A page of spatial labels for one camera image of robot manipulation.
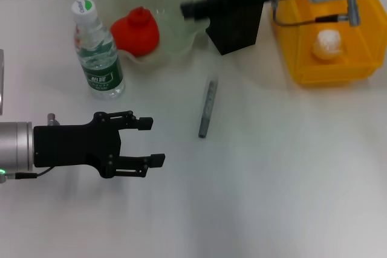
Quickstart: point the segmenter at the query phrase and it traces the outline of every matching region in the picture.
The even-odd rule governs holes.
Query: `gray marker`
[[[208,127],[210,126],[213,104],[215,102],[216,90],[218,89],[218,79],[212,79],[207,91],[206,102],[201,116],[199,137],[206,138]]]

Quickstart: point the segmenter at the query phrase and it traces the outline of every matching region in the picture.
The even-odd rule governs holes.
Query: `red object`
[[[133,9],[126,17],[117,20],[110,28],[119,50],[135,57],[153,51],[160,41],[160,34],[151,12],[143,7]]]

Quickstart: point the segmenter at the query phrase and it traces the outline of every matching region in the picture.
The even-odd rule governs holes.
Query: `white table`
[[[122,131],[122,155],[165,153],[145,179],[57,168],[0,187],[0,257],[385,258],[387,67],[366,82],[295,86],[264,13],[254,47],[209,43],[152,74],[125,66],[126,92],[88,93],[73,48],[74,0],[0,0],[0,121],[84,124],[96,111],[153,117]],[[208,75],[220,86],[206,140]]]

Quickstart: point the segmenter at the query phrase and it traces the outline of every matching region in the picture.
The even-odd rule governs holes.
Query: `plastic bottle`
[[[92,0],[77,0],[71,10],[77,24],[76,52],[92,93],[99,98],[119,96],[125,81],[112,34],[99,20]]]

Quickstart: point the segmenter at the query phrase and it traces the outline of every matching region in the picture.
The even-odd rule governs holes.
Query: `yellow box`
[[[350,82],[369,77],[383,65],[387,45],[387,14],[379,0],[357,0],[362,24],[347,22],[279,27],[272,22],[288,70],[296,83],[312,85]],[[347,1],[312,4],[309,0],[281,0],[277,19],[302,22],[319,16],[347,13]],[[313,45],[322,30],[341,34],[343,54],[322,60],[313,53]]]

